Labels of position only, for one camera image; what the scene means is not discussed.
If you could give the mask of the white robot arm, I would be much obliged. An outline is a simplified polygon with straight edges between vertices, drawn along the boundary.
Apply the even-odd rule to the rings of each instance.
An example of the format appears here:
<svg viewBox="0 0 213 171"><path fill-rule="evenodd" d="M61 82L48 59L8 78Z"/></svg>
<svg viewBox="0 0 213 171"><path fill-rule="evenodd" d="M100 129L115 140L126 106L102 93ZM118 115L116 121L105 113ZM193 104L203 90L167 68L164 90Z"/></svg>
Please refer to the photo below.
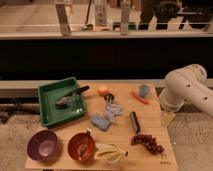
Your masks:
<svg viewBox="0 0 213 171"><path fill-rule="evenodd" d="M207 79L205 68L199 64L187 65L170 71L165 76L165 88L159 95L162 109L161 125L167 127L185 102L189 102L213 118L213 90L203 82Z"/></svg>

